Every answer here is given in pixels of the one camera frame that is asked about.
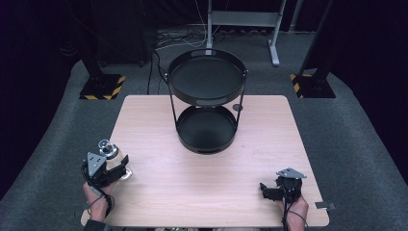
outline hand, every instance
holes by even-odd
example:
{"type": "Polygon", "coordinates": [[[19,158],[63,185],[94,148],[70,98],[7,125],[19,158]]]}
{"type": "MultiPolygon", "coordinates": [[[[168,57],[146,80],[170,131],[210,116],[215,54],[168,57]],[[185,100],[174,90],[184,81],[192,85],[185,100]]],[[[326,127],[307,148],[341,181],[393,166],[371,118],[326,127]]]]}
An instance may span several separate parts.
{"type": "MultiPolygon", "coordinates": [[[[285,211],[284,203],[282,201],[277,201],[277,203],[283,214],[285,211]]],[[[290,211],[288,212],[287,223],[290,231],[303,231],[305,229],[305,221],[308,210],[309,204],[301,195],[297,201],[292,204],[290,211]]]]}
{"type": "MultiPolygon", "coordinates": [[[[114,190],[117,181],[113,182],[109,186],[102,188],[102,191],[106,194],[111,194],[114,190]]],[[[87,197],[87,202],[90,205],[90,219],[97,220],[103,222],[105,220],[106,210],[108,209],[108,202],[106,201],[105,197],[101,197],[100,195],[96,194],[88,185],[88,183],[84,183],[83,190],[85,196],[87,197]]]]}

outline yellow and black tape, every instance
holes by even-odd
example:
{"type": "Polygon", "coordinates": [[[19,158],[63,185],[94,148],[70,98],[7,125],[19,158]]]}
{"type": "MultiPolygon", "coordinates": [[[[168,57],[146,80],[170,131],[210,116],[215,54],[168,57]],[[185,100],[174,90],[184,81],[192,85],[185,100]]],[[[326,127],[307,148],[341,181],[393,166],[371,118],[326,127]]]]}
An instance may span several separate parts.
{"type": "Polygon", "coordinates": [[[116,99],[117,95],[119,94],[123,82],[125,81],[126,77],[125,76],[121,76],[118,80],[117,80],[117,84],[115,86],[115,88],[113,89],[112,93],[109,94],[83,94],[80,96],[80,99],[105,99],[105,100],[111,100],[111,99],[116,99]]]}
{"type": "MultiPolygon", "coordinates": [[[[292,80],[292,84],[294,87],[294,92],[296,92],[297,97],[301,98],[303,97],[302,95],[302,88],[299,84],[298,78],[296,78],[297,75],[295,74],[291,74],[291,80],[292,80]]],[[[306,75],[302,75],[302,77],[312,77],[312,75],[310,74],[306,74],[306,75]]]]}

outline wrist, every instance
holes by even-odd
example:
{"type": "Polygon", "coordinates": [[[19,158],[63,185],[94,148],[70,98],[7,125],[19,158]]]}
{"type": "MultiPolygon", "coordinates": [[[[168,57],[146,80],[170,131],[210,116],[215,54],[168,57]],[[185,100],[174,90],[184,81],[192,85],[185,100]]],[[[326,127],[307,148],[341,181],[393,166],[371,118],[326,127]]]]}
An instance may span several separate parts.
{"type": "Polygon", "coordinates": [[[303,231],[305,229],[304,220],[295,214],[288,213],[287,223],[290,231],[303,231]]]}
{"type": "Polygon", "coordinates": [[[103,222],[105,220],[108,202],[101,198],[90,206],[90,219],[103,222]]]}

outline black tray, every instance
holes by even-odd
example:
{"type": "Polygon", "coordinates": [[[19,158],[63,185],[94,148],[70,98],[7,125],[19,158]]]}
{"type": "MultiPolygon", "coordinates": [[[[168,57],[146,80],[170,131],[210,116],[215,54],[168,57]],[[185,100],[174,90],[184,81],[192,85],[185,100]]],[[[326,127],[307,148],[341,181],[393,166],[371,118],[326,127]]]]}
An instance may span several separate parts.
{"type": "Polygon", "coordinates": [[[168,85],[180,100],[193,106],[220,106],[244,90],[246,68],[234,55],[208,49],[186,52],[169,66],[168,85]]]}
{"type": "Polygon", "coordinates": [[[181,143],[199,154],[214,154],[227,148],[237,132],[237,121],[222,106],[214,108],[188,107],[177,120],[181,143]]]}

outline table top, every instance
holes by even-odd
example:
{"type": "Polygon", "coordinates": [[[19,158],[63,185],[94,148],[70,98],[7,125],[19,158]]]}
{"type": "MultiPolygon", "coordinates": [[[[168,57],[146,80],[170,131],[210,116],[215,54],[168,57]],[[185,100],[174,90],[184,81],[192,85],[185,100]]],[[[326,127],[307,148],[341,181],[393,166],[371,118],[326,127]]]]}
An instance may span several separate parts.
{"type": "MultiPolygon", "coordinates": [[[[189,105],[174,98],[177,116],[189,105]]],[[[239,100],[224,105],[232,110],[239,100]]],[[[307,175],[302,194],[309,226],[329,217],[287,98],[245,95],[232,144],[213,155],[189,151],[179,141],[168,95],[131,95],[124,100],[111,136],[133,176],[113,192],[106,222],[126,227],[279,227],[281,212],[264,199],[259,184],[276,187],[276,171],[291,167],[307,175]]],[[[83,213],[81,222],[89,218],[83,213]]]]}

